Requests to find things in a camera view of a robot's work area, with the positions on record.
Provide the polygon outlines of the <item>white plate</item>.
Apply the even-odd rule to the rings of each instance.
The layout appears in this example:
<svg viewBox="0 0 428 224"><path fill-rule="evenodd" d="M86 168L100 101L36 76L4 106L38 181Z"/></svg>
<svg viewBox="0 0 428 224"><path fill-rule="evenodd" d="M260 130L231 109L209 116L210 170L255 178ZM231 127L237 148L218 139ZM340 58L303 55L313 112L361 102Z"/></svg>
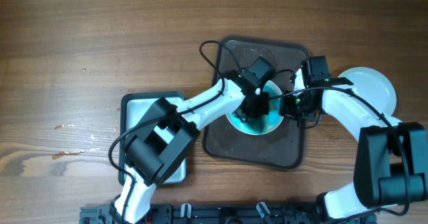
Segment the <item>white plate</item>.
<svg viewBox="0 0 428 224"><path fill-rule="evenodd" d="M354 85L354 93L365 99L379 112L393 115L397 105L397 95L391 82L380 72L366 67L350 68L339 77L347 78Z"/></svg>
<svg viewBox="0 0 428 224"><path fill-rule="evenodd" d="M269 97L278 96L282 93L280 88L271 80L267 81L263 90L259 93L267 92ZM263 135L273 131L277 128L282 120L284 119L279 115L280 100L273 99L269 100L270 111L268 115L263 115L259 118L249 119L248 122L242 123L238 118L234 117L233 113L226 114L228 121L233 127L238 129L240 132L249 135Z"/></svg>

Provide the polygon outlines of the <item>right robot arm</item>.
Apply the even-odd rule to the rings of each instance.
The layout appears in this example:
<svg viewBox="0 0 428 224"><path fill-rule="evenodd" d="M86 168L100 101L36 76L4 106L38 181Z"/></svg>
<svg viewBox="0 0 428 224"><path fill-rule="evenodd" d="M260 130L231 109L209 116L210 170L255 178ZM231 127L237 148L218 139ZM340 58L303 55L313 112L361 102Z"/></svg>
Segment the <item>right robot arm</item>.
<svg viewBox="0 0 428 224"><path fill-rule="evenodd" d="M427 200L427 133L421 124L380 112L352 88L317 86L278 98L280 115L333 116L358 143L352 182L300 209L312 223L363 223L378 212L403 216L411 203Z"/></svg>

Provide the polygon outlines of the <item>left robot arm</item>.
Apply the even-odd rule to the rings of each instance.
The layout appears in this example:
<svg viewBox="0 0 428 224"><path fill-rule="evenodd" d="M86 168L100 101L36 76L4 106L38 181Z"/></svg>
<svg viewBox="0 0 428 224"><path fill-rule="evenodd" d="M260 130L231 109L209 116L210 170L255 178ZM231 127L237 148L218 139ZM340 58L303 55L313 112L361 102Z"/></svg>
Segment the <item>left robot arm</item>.
<svg viewBox="0 0 428 224"><path fill-rule="evenodd" d="M120 222L137 223L149 212L156 188L181 166L204 127L232 112L265 115L268 98L262 86L223 78L191 99L151 102L141 119L111 145L119 145L124 154L121 164L113 164L124 175L123 190L112 207Z"/></svg>

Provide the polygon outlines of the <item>green and yellow sponge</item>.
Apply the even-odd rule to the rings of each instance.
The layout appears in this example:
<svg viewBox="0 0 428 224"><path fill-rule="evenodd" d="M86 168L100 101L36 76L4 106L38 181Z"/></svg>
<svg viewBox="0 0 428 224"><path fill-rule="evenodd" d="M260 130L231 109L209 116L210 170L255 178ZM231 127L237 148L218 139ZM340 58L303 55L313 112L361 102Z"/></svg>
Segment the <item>green and yellow sponge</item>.
<svg viewBox="0 0 428 224"><path fill-rule="evenodd" d="M249 120L249 116L242 112L242 110L238 109L233 113L234 117L238 118L242 123L246 123Z"/></svg>

